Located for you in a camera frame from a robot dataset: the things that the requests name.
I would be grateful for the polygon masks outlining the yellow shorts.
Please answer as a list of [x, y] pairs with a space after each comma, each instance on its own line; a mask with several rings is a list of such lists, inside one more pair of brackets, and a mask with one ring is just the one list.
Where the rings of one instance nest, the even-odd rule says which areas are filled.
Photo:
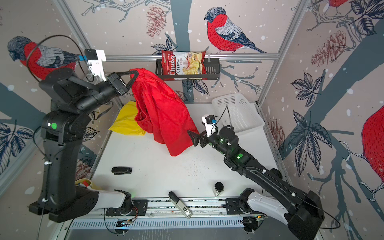
[[146, 132], [135, 121], [137, 114], [136, 102], [128, 102], [122, 107], [109, 130], [126, 136], [144, 136]]

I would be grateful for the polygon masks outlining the red shorts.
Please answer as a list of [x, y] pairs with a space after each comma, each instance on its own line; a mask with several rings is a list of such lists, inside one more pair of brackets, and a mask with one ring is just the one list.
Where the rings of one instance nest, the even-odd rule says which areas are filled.
[[171, 156], [180, 155], [193, 144], [188, 131], [198, 132], [187, 106], [157, 75], [146, 69], [135, 71], [139, 73], [132, 85], [138, 110], [135, 121], [166, 145]]

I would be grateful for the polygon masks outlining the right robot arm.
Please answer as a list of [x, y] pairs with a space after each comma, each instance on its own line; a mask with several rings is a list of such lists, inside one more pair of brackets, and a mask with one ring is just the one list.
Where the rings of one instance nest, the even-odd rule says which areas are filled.
[[205, 115], [202, 133], [188, 131], [193, 145], [211, 146], [224, 156], [225, 164], [265, 189], [271, 197], [263, 197], [247, 188], [239, 197], [244, 214], [261, 212], [285, 224], [299, 240], [315, 239], [325, 219], [320, 197], [313, 191], [304, 192], [266, 169], [256, 158], [239, 146], [232, 126], [218, 129], [213, 115]]

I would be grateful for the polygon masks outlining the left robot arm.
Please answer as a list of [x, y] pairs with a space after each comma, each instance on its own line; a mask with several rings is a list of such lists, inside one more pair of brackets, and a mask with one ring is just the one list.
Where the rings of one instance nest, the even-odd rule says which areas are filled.
[[44, 178], [39, 199], [30, 204], [36, 215], [48, 215], [56, 223], [75, 219], [99, 209], [128, 214], [134, 209], [125, 191], [98, 191], [76, 185], [78, 155], [91, 122], [91, 113], [116, 97], [126, 94], [139, 77], [128, 71], [112, 73], [96, 85], [77, 77], [74, 70], [60, 68], [40, 82], [51, 97], [51, 111], [44, 117], [41, 136], [45, 153]]

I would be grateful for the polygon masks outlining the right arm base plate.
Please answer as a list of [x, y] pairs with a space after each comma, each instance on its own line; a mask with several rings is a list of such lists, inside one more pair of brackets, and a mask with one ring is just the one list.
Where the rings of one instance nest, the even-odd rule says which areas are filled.
[[239, 198], [225, 199], [224, 207], [226, 208], [228, 215], [257, 215], [263, 217], [265, 216], [264, 213], [252, 210], [246, 201], [240, 200]]

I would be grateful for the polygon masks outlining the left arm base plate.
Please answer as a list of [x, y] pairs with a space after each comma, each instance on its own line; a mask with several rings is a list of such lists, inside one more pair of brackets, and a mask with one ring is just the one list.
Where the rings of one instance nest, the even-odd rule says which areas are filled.
[[148, 203], [148, 200], [125, 200], [119, 208], [108, 208], [105, 215], [107, 217], [145, 216]]

